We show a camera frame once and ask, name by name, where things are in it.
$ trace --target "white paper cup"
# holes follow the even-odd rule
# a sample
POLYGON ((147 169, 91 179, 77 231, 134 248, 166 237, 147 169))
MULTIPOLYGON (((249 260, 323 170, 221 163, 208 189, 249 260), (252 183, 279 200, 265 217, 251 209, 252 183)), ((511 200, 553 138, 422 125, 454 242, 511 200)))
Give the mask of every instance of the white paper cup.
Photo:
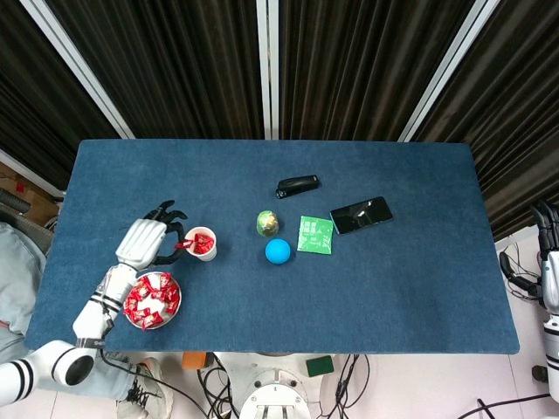
POLYGON ((207 227, 195 227, 186 233, 184 236, 185 240, 194 240, 194 236, 196 234, 204 234, 205 236, 213 238, 213 246, 211 246, 210 251, 206 251, 203 255, 199 255, 198 253, 194 252, 195 245, 191 245, 191 247, 187 247, 186 251, 191 254, 192 256, 196 256, 198 259, 203 260, 204 262, 210 262, 216 255, 217 255, 217 239, 216 235, 213 231, 208 229, 207 227))

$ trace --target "black curtain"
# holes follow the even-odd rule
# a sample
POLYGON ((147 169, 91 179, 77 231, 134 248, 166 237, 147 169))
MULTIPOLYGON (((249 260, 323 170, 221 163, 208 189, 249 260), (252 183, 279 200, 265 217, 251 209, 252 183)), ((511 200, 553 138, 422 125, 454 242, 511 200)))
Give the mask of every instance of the black curtain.
POLYGON ((280 2, 280 136, 395 141, 473 0, 280 2))
POLYGON ((137 137, 264 138, 254 0, 48 0, 137 137))
POLYGON ((472 147, 496 239, 559 203, 559 2, 502 0, 415 141, 472 147))
POLYGON ((17 1, 0 0, 0 148, 66 189, 79 142, 116 137, 17 1))

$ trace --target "person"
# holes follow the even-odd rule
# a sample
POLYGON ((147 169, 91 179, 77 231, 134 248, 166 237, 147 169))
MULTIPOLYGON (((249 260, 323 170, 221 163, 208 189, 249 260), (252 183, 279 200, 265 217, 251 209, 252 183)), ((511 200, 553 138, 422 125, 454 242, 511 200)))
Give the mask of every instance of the person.
MULTIPOLYGON (((33 307, 46 258, 24 233, 0 223, 0 364, 20 359, 32 351, 25 347, 33 307)), ((123 354, 107 354, 112 363, 162 380, 154 358, 132 364, 123 354)), ((74 395, 100 396, 117 401, 118 419, 169 419, 173 405, 170 389, 150 379, 107 365, 100 357, 80 384, 67 387, 41 378, 38 388, 74 395)))

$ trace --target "blue ball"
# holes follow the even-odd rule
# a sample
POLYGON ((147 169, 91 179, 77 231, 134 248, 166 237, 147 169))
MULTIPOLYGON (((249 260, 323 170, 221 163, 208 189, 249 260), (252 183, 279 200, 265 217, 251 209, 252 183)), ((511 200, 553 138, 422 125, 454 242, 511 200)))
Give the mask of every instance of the blue ball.
POLYGON ((291 256, 289 243, 281 238, 274 238, 266 246, 266 259, 273 264, 284 264, 291 256))

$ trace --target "smartphone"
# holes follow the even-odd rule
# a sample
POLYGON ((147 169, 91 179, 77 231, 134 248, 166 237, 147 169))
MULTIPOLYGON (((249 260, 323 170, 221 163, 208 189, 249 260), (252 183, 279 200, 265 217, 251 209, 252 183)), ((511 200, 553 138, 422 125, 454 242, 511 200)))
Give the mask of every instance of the smartphone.
POLYGON ((371 198, 362 203, 333 209, 330 218, 338 234, 346 234, 370 225, 383 223, 392 219, 392 213, 384 197, 371 198))

